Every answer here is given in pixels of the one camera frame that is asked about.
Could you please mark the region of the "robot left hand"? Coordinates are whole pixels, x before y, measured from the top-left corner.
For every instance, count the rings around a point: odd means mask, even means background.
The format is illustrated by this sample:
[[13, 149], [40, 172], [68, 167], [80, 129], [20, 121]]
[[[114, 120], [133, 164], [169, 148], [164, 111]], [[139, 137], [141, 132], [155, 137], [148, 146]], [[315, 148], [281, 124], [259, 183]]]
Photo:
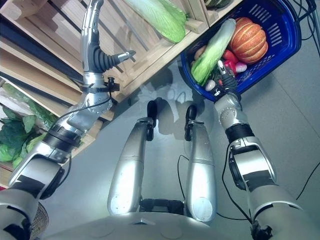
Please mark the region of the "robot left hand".
[[100, 47], [99, 15], [104, 2], [91, 0], [85, 10], [81, 27], [81, 57], [83, 83], [85, 85], [103, 85], [104, 73], [118, 64], [133, 57], [134, 50], [109, 55]]

